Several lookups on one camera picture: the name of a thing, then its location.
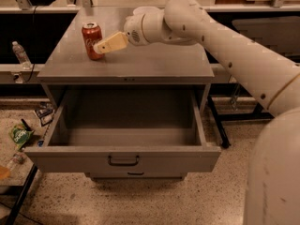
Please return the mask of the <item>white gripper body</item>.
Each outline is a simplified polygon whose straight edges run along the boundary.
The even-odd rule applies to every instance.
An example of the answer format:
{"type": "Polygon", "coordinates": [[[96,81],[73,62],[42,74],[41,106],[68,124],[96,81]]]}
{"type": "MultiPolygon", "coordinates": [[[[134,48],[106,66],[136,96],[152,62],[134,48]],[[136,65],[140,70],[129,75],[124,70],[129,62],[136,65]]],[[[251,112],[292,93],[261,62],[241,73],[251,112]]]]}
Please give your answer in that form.
{"type": "Polygon", "coordinates": [[[128,41],[135,46],[143,46],[145,44],[143,17],[143,14],[128,16],[124,24],[124,32],[128,41]]]}

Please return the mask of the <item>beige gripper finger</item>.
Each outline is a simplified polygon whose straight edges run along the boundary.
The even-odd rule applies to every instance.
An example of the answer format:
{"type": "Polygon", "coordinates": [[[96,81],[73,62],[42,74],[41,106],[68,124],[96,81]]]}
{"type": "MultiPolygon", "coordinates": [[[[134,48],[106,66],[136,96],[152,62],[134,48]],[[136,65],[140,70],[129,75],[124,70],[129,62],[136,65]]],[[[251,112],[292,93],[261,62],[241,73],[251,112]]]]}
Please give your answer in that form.
{"type": "Polygon", "coordinates": [[[93,49],[98,54],[111,53],[125,49],[128,46],[128,37],[123,32],[116,32],[109,37],[93,45],[93,49]]]}

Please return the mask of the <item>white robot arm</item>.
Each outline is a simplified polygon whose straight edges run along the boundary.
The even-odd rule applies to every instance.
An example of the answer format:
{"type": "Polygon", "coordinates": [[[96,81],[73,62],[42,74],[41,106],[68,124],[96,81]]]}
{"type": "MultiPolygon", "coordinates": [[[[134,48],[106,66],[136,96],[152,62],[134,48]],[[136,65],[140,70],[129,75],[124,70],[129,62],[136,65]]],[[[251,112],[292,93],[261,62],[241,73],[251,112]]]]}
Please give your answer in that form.
{"type": "Polygon", "coordinates": [[[94,50],[155,42],[201,44],[273,115],[249,159],[243,225],[300,225],[300,67],[215,21],[196,0],[138,7],[94,50]]]}

